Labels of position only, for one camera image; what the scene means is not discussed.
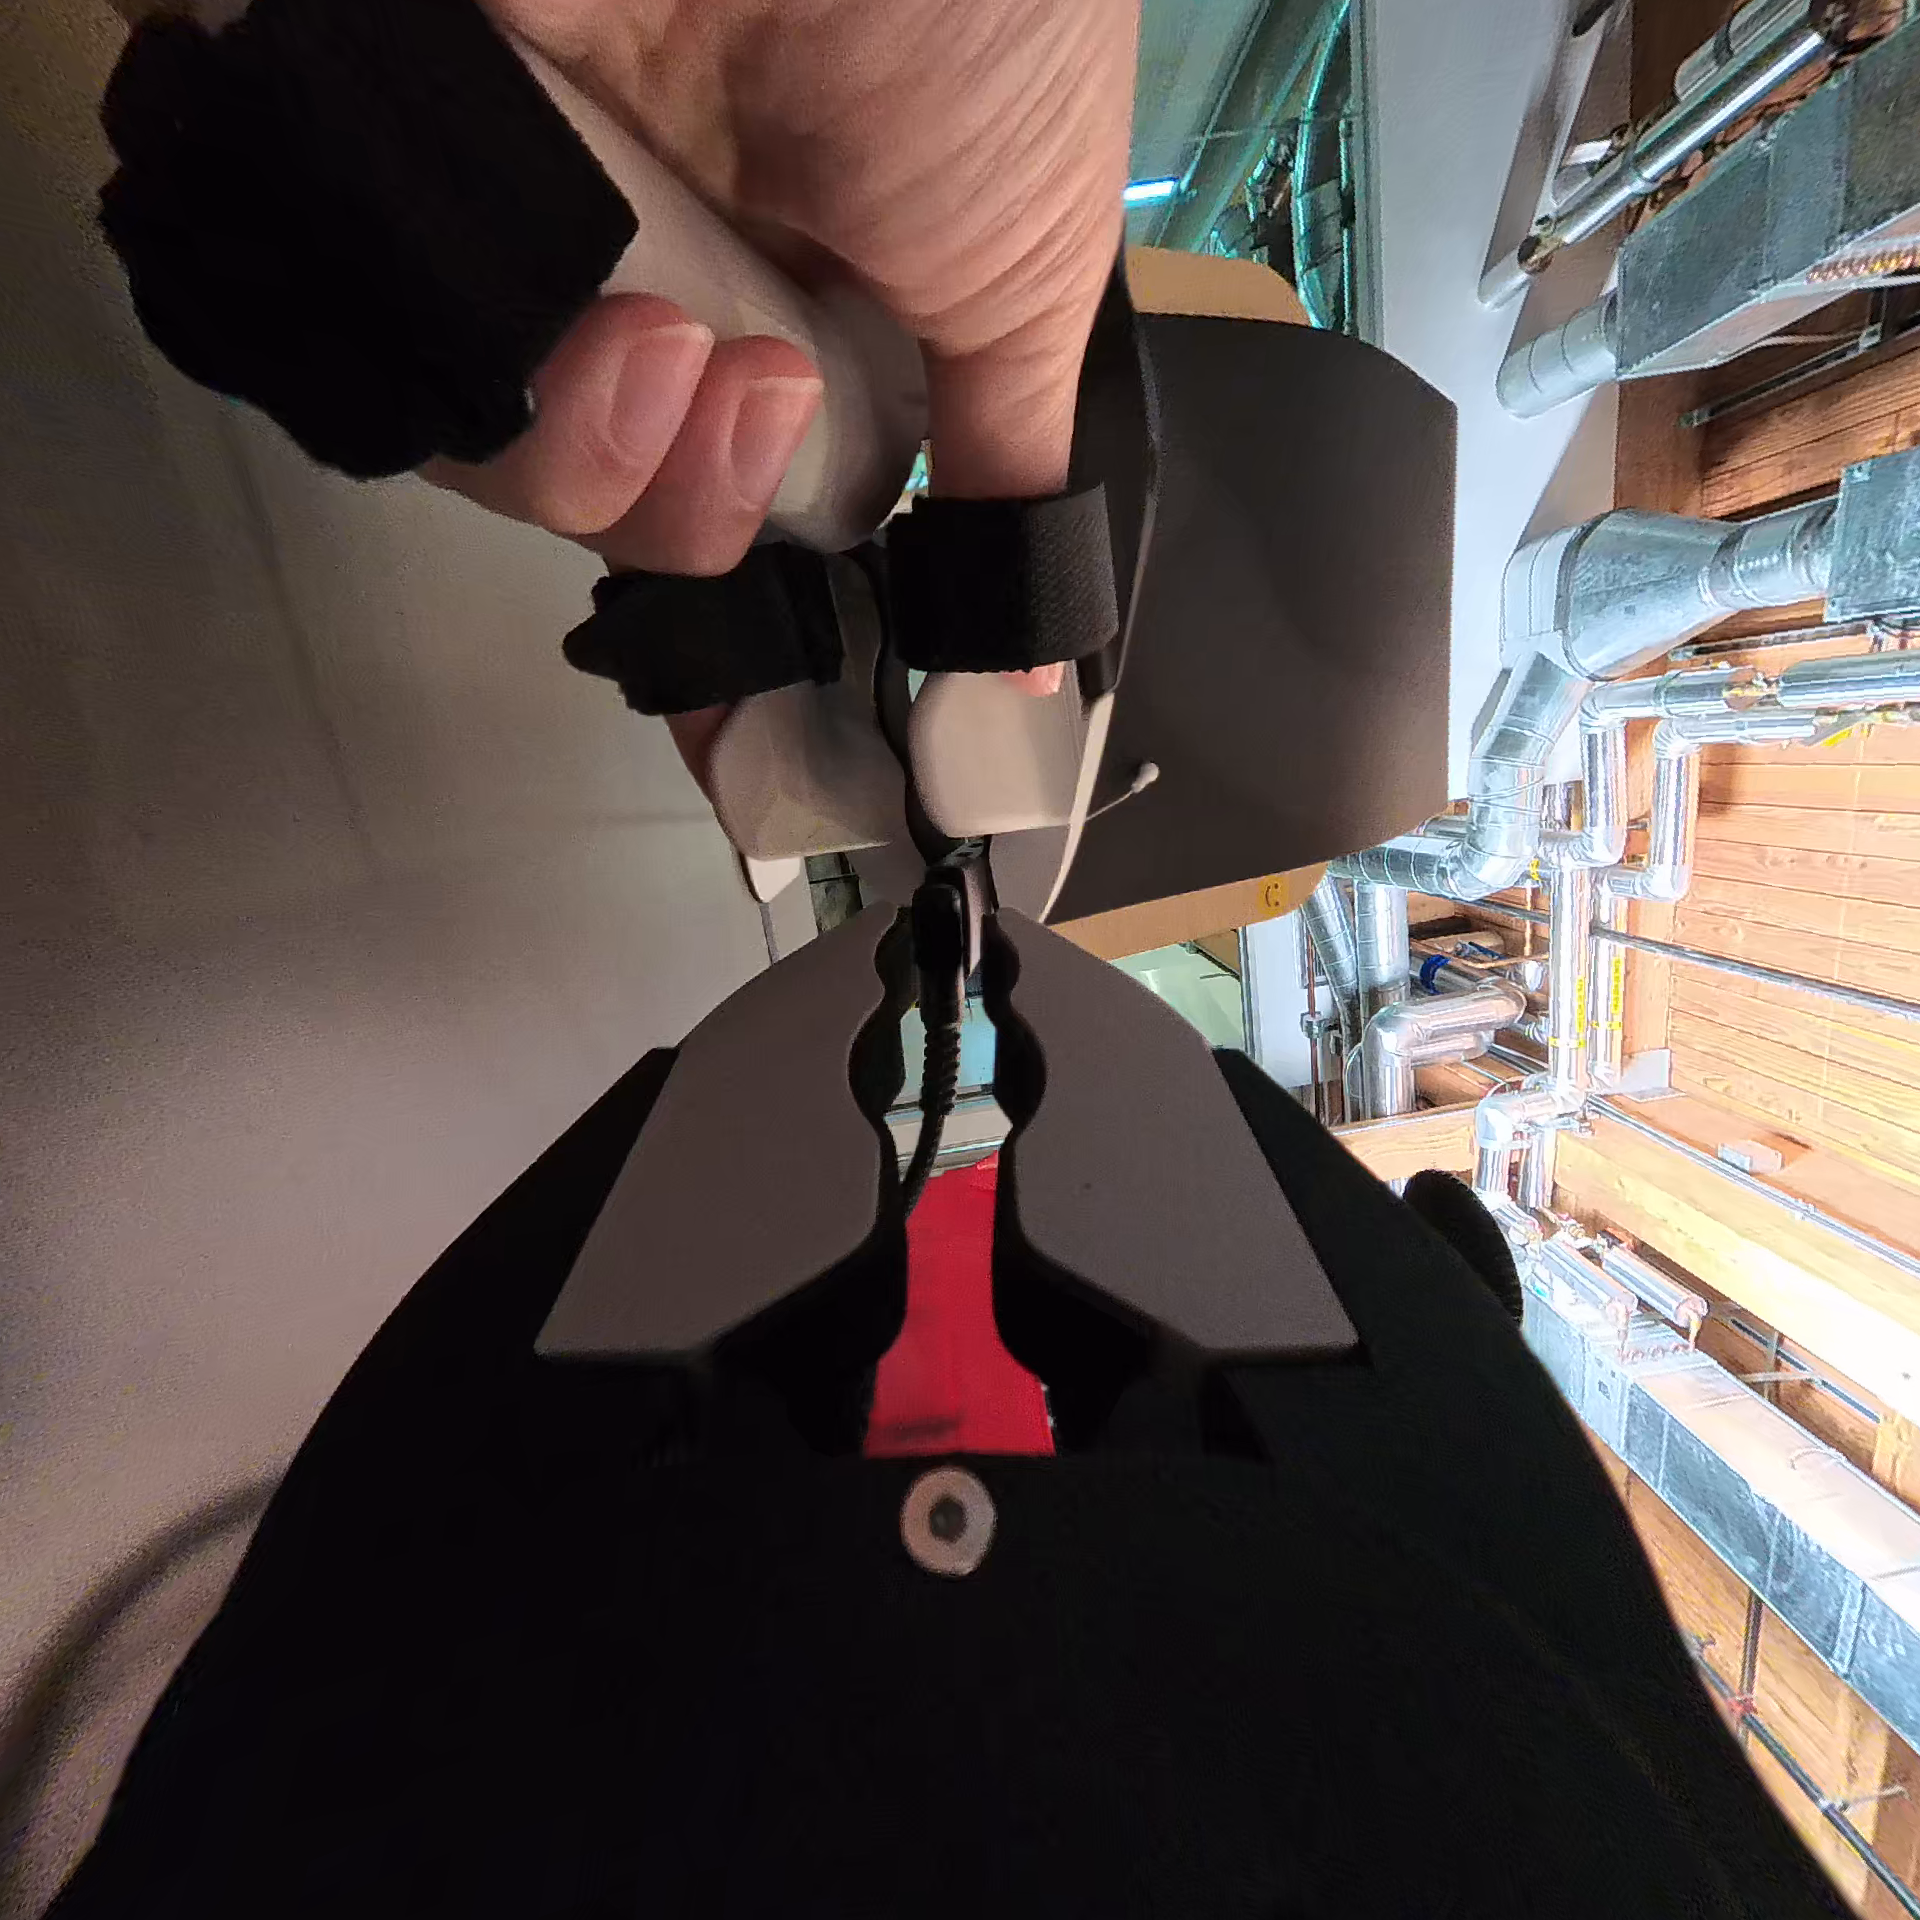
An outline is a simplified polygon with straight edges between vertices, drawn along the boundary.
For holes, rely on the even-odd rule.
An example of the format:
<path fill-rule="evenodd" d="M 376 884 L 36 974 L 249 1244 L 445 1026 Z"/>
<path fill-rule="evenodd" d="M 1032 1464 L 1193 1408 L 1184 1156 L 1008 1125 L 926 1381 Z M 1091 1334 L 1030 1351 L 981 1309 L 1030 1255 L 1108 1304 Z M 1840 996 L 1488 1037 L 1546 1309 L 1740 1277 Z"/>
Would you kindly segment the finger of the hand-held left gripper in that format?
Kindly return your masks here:
<path fill-rule="evenodd" d="M 916 891 L 904 771 L 870 686 L 737 703 L 708 747 L 708 802 L 759 905 L 798 884 L 812 855 L 854 855 L 870 905 Z"/>
<path fill-rule="evenodd" d="M 908 717 L 908 767 L 945 839 L 981 841 L 990 891 L 1042 924 L 1104 924 L 1110 910 L 1063 905 L 1093 818 L 1115 691 L 1080 695 L 1068 676 L 1032 695 L 1008 676 L 933 671 Z"/>

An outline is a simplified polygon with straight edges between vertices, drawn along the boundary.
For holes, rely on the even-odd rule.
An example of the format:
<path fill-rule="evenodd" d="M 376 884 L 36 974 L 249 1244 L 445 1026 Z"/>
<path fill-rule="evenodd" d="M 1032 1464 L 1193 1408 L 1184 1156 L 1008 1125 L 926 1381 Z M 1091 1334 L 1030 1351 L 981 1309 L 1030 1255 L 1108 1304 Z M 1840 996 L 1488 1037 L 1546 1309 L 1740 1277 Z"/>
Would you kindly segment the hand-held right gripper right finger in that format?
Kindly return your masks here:
<path fill-rule="evenodd" d="M 1003 907 L 981 984 L 1008 1120 L 1000 1197 L 1016 1261 L 1200 1363 L 1354 1347 L 1224 1072 L 1175 1010 L 1115 962 Z"/>

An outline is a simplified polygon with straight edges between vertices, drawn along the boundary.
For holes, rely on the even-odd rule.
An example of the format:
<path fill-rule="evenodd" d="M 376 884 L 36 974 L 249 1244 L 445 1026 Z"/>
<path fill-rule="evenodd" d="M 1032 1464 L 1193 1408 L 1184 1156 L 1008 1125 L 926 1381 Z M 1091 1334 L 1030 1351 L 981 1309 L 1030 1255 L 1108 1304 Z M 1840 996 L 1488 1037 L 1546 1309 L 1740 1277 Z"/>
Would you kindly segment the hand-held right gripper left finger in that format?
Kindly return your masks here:
<path fill-rule="evenodd" d="M 851 1261 L 900 1171 L 904 910 L 861 907 L 680 1046 L 535 1351 L 697 1363 Z"/>

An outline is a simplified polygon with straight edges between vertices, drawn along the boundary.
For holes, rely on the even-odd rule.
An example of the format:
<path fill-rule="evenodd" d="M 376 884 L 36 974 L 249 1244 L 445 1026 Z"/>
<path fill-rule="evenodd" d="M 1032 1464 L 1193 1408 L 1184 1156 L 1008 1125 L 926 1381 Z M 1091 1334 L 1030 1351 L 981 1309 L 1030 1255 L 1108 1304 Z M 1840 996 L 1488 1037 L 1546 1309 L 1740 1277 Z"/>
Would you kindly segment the red plastic bin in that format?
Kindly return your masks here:
<path fill-rule="evenodd" d="M 1054 1454 L 1045 1389 L 996 1329 L 996 1197 L 985 1156 L 931 1176 L 904 1224 L 904 1323 L 879 1363 L 870 1459 Z"/>

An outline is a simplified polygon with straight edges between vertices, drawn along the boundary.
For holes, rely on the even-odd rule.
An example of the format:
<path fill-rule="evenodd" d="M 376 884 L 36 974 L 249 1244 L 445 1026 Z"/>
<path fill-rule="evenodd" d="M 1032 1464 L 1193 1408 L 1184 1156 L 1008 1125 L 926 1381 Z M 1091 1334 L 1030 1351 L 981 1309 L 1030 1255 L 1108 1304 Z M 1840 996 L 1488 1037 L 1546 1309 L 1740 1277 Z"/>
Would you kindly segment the person's left hand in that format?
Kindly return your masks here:
<path fill-rule="evenodd" d="M 1068 485 L 1077 371 L 1119 250 L 1137 3 L 487 3 L 708 207 L 831 257 L 921 344 L 931 482 Z M 782 339 L 596 302 L 494 462 L 422 477 L 617 569 L 722 574 L 824 409 Z"/>

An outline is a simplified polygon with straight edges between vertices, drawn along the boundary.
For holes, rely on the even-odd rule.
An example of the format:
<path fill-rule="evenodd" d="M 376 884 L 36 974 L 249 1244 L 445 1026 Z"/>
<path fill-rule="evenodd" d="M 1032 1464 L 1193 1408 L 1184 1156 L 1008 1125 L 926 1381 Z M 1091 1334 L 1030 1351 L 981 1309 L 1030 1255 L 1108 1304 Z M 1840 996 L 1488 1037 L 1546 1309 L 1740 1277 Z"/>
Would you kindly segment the silver ceiling pipes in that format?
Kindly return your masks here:
<path fill-rule="evenodd" d="M 1423 837 L 1309 898 L 1348 1112 L 1522 1040 L 1449 1117 L 1522 1249 L 1579 1224 L 1697 1327 L 1735 1299 L 1917 1418 L 1917 651 L 1581 683 L 1530 662 Z"/>

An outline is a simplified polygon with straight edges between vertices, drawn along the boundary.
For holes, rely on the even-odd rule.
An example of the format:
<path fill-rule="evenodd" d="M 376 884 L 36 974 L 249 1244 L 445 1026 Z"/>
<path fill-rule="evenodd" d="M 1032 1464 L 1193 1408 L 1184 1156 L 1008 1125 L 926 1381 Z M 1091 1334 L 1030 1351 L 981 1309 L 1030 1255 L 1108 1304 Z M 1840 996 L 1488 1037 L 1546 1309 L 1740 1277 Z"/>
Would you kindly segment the black panel wooden board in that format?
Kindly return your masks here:
<path fill-rule="evenodd" d="M 1272 267 L 1126 249 L 1071 482 L 1108 489 L 1119 639 L 1063 905 L 1115 919 L 1051 931 L 1119 954 L 1260 919 L 1445 811 L 1455 399 Z"/>

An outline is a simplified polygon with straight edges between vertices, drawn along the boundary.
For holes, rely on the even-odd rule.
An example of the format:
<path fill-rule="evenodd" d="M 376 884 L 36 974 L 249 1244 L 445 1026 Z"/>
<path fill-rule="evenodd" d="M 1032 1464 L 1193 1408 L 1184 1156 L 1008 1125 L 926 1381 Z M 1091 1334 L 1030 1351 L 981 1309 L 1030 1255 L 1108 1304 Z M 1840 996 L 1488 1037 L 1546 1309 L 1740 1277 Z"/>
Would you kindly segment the long insulated duct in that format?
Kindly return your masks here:
<path fill-rule="evenodd" d="M 1917 1511 L 1631 1309 L 1571 1236 L 1519 1262 L 1526 1338 L 1583 1427 L 1917 1746 Z"/>

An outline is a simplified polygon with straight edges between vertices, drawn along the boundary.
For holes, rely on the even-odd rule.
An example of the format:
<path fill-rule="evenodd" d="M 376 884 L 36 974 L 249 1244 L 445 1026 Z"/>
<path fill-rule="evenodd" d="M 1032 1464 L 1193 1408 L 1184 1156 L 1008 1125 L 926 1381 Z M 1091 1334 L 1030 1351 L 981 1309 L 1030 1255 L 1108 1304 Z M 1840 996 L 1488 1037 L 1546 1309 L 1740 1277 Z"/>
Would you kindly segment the rectangular metal duct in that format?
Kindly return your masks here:
<path fill-rule="evenodd" d="M 1620 249 L 1617 380 L 1731 361 L 1917 282 L 1917 27 L 1731 146 Z"/>

